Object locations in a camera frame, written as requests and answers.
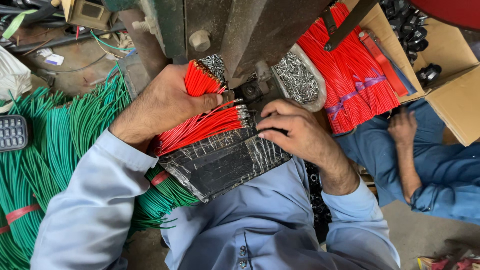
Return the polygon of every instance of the person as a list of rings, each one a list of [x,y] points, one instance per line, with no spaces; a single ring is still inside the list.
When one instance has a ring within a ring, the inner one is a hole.
[[[144,174],[157,158],[148,142],[222,102],[191,97],[187,66],[167,66],[104,131],[79,161],[68,188],[51,199],[31,258],[33,270],[125,269],[122,246],[134,198],[149,187]],[[283,165],[208,204],[174,209],[175,228],[162,230],[173,269],[399,269],[399,256],[374,195],[311,113],[293,101],[265,106],[257,128],[295,155]],[[285,129],[288,135],[274,131]],[[303,160],[320,168],[322,196],[332,212],[321,251],[313,229]]]
[[[337,141],[373,176],[380,206],[398,199],[415,212],[480,225],[480,143],[442,145],[444,129],[420,99]]]

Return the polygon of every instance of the bundle of red wires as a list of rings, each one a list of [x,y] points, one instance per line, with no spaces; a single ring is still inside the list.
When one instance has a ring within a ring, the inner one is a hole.
[[[190,96],[199,97],[203,94],[221,94],[225,87],[201,62],[190,61],[185,86]],[[196,115],[182,124],[157,135],[153,141],[153,151],[157,156],[165,155],[180,147],[198,142],[210,136],[246,127],[249,117],[246,105],[237,105],[223,109],[239,100],[232,100],[213,109],[208,114]]]
[[[330,8],[337,26],[348,16],[343,3]],[[399,105],[390,84],[373,56],[358,38],[357,26],[332,52],[323,50],[329,36],[321,18],[297,41],[324,76],[325,109],[335,134],[353,129]]]

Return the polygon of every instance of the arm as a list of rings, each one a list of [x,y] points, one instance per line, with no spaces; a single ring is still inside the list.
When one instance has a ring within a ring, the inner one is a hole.
[[[399,256],[388,238],[388,226],[375,196],[350,167],[336,142],[315,117],[292,100],[267,104],[257,129],[285,151],[320,168],[322,197],[332,212],[327,248],[366,269],[398,269]]]
[[[400,113],[390,120],[388,126],[388,132],[395,141],[403,197],[408,204],[413,193],[421,187],[420,177],[413,163],[413,139],[416,130],[417,121],[414,112],[407,114],[405,108],[401,108]]]
[[[80,159],[68,188],[48,205],[31,259],[32,269],[124,269],[120,259],[135,196],[157,158],[149,141],[220,103],[216,94],[190,97],[187,66],[167,66]]]

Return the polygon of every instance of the light blue shirt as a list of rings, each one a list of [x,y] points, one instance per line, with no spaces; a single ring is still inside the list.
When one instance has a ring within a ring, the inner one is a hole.
[[[82,157],[67,190],[49,203],[33,270],[125,269],[120,258],[134,198],[157,162],[105,131]],[[321,250],[303,161],[294,157],[208,204],[173,210],[162,230],[173,269],[400,269],[388,226],[364,182],[352,194],[322,193],[333,222]]]

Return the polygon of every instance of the red plastic tie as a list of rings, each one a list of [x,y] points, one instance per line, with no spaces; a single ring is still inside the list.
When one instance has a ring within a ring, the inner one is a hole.
[[[10,231],[10,226],[9,225],[0,228],[0,234],[7,233],[9,231]]]
[[[168,173],[168,171],[161,171],[152,179],[152,185],[158,185],[159,183],[163,182],[163,180],[167,179],[169,176],[170,173]]]
[[[10,225],[12,222],[14,222],[15,220],[23,217],[25,214],[30,213],[30,212],[35,211],[35,210],[39,210],[39,209],[40,209],[40,205],[38,203],[36,203],[36,204],[32,204],[32,205],[25,206],[25,207],[22,207],[20,209],[17,209],[15,211],[11,212],[10,214],[7,214],[5,217],[7,218],[8,224]]]

